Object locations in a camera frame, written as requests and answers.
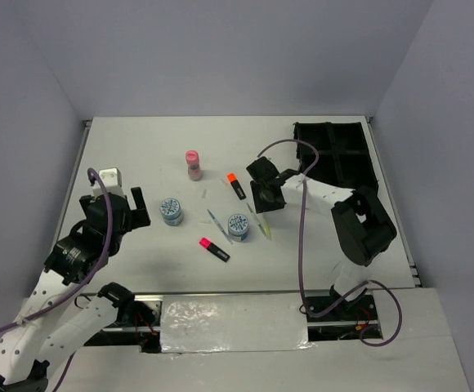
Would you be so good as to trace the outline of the yellow green pen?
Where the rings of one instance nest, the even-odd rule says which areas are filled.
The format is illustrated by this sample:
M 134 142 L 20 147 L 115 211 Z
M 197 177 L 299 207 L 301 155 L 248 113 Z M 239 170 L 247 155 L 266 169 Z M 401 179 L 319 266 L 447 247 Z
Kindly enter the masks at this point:
M 258 215 L 256 214 L 256 212 L 252 209 L 252 207 L 250 206 L 249 203 L 246 203 L 246 206 L 250 212 L 250 214 L 252 215 L 255 223 L 257 224 L 259 230 L 262 232 L 262 235 L 268 239 L 268 240 L 271 240 L 271 234 L 270 232 L 268 231 L 268 229 L 262 224 L 262 221 L 259 219 Z

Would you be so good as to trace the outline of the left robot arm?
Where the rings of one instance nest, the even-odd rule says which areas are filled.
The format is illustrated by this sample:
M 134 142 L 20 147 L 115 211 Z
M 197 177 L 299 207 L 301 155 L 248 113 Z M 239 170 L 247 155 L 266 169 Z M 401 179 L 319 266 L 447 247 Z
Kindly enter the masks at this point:
M 122 194 L 96 191 L 79 199 L 84 219 L 56 242 L 16 319 L 0 328 L 0 391 L 46 390 L 58 366 L 104 327 L 154 326 L 156 313 L 118 283 L 103 286 L 70 321 L 57 324 L 91 272 L 119 252 L 123 236 L 150 225 L 141 188 L 131 192 L 134 208 Z

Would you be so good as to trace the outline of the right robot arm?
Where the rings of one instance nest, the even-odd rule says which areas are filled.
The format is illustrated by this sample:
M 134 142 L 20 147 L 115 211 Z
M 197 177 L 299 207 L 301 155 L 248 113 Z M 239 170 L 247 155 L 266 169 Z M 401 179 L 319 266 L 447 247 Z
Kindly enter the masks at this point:
M 256 211 L 273 212 L 288 204 L 298 204 L 301 215 L 298 229 L 297 276 L 302 308 L 311 318 L 333 313 L 349 319 L 360 308 L 359 300 L 369 285 L 369 266 L 396 238 L 396 227 L 377 192 L 366 186 L 341 188 L 311 179 L 293 169 L 279 171 L 267 158 L 260 157 L 246 170 Z M 303 248 L 306 212 L 316 212 L 333 222 L 338 244 L 347 261 L 331 286 L 332 303 L 319 312 L 312 310 L 306 297 L 303 278 Z

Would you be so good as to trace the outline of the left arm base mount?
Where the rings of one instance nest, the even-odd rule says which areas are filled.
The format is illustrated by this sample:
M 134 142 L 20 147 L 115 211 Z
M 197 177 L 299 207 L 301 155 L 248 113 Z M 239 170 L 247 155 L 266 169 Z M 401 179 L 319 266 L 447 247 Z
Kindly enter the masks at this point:
M 141 353 L 160 354 L 160 321 L 163 302 L 158 299 L 138 300 L 130 316 L 124 316 L 101 329 L 85 347 L 135 347 Z

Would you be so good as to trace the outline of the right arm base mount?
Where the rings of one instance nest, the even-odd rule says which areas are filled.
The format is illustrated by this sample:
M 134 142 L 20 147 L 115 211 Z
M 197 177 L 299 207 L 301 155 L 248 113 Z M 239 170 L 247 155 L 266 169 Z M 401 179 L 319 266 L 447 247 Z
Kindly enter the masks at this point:
M 360 333 L 370 325 L 373 328 L 364 333 L 364 339 L 382 340 L 378 312 L 371 294 L 366 294 L 349 310 L 344 310 L 340 305 L 320 318 L 306 315 L 302 305 L 299 312 L 306 316 L 309 342 L 358 340 Z

